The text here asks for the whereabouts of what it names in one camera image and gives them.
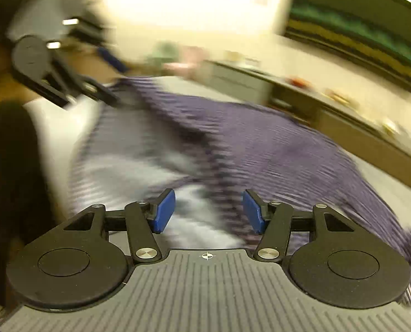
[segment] person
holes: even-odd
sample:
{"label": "person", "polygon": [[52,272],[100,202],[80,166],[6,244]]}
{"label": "person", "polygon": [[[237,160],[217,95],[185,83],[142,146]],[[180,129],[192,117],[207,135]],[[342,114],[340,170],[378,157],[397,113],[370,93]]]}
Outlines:
{"label": "person", "polygon": [[57,225],[37,133],[22,106],[35,97],[11,76],[10,51],[0,44],[0,318],[16,305],[6,277],[10,257]]}

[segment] crosshair marking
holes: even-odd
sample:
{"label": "crosshair marking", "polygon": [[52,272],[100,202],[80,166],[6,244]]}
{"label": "crosshair marking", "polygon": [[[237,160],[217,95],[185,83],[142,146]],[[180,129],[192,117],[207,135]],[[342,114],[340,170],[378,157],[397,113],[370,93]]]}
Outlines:
{"label": "crosshair marking", "polygon": [[211,258],[213,258],[213,257],[215,257],[215,255],[212,255],[210,252],[207,252],[207,253],[204,253],[203,255],[201,255],[201,257],[203,258],[203,259],[211,259]]}

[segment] metal pivot screw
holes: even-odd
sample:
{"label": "metal pivot screw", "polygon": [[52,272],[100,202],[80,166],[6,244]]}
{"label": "metal pivot screw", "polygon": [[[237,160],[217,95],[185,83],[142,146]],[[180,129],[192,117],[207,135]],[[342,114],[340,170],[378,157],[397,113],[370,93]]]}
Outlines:
{"label": "metal pivot screw", "polygon": [[75,105],[78,102],[78,100],[74,98],[72,95],[67,95],[66,97],[72,105]]}
{"label": "metal pivot screw", "polygon": [[136,251],[136,256],[143,259],[156,257],[157,252],[154,248],[144,247]]}
{"label": "metal pivot screw", "polygon": [[90,85],[88,83],[84,83],[84,87],[93,94],[98,92],[98,89],[96,87],[93,87],[92,85]]}
{"label": "metal pivot screw", "polygon": [[262,248],[258,251],[258,256],[263,259],[274,259],[279,257],[279,251],[274,248]]}

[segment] white wall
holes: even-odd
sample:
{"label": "white wall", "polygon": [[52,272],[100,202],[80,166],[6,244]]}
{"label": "white wall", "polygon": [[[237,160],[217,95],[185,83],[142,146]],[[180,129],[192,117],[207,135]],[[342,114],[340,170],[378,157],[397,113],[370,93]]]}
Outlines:
{"label": "white wall", "polygon": [[411,94],[385,79],[317,48],[273,32],[283,26],[290,0],[103,0],[101,11],[115,26],[112,39],[128,59],[141,59],[157,41],[205,47],[211,58],[225,50],[257,58],[267,72],[299,76],[317,90],[355,98],[372,120],[389,117],[411,128]]}

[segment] blue gripper pad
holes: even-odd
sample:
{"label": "blue gripper pad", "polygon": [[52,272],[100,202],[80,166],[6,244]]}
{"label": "blue gripper pad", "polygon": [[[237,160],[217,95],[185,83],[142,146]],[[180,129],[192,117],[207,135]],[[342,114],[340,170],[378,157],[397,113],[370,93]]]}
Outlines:
{"label": "blue gripper pad", "polygon": [[119,73],[126,73],[129,68],[105,47],[98,47],[98,55]]}
{"label": "blue gripper pad", "polygon": [[170,217],[175,211],[176,205],[176,195],[173,189],[166,190],[161,195],[163,197],[162,201],[158,201],[156,216],[154,219],[149,220],[148,223],[153,233],[161,233],[167,226]]}
{"label": "blue gripper pad", "polygon": [[267,228],[267,224],[262,218],[261,206],[256,203],[247,190],[242,194],[242,207],[255,232],[259,235],[263,234]]}

